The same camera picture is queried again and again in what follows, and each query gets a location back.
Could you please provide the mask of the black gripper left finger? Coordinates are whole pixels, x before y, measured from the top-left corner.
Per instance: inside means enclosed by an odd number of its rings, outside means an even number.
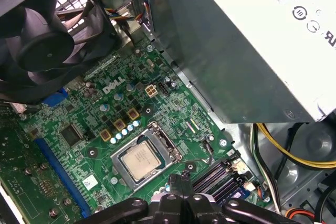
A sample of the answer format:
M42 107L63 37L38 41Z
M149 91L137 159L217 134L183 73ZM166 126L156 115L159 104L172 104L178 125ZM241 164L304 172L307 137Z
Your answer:
M155 194L150 202L132 197L77 223L181 223L183 175L169 176L170 191Z

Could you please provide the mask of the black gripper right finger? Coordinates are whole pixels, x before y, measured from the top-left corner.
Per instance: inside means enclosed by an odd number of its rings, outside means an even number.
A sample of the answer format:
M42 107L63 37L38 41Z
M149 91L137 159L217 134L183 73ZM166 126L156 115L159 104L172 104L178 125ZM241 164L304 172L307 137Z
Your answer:
M183 171L183 196L184 223L296 223L239 198L230 198L220 207L213 196L194 191L187 170Z

